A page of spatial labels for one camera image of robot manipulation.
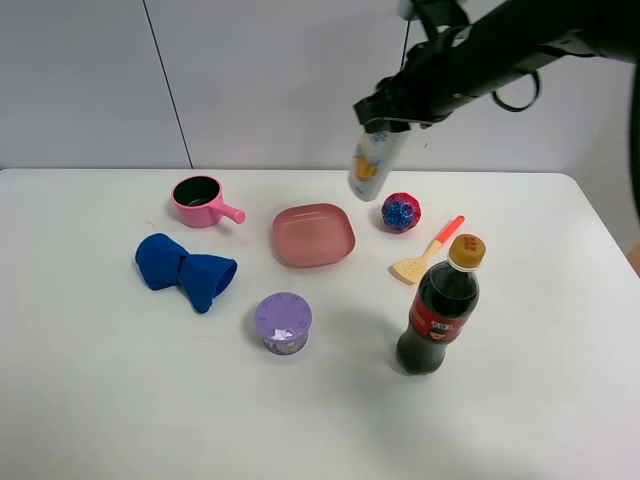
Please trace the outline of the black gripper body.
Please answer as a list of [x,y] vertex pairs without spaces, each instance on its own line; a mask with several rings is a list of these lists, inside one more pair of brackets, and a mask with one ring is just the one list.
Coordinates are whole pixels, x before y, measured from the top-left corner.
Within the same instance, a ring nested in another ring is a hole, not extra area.
[[413,124],[428,128],[463,105],[463,95],[452,90],[461,74],[455,71],[460,43],[424,41],[404,55],[401,69],[381,80],[354,111],[367,133],[404,132]]

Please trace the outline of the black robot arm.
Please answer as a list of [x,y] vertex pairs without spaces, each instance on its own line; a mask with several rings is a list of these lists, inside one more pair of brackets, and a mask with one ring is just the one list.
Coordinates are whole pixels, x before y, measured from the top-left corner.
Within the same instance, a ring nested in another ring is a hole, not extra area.
[[426,41],[354,106],[369,133],[390,122],[433,125],[564,56],[639,60],[636,1],[505,1],[471,22],[456,1],[404,1]]

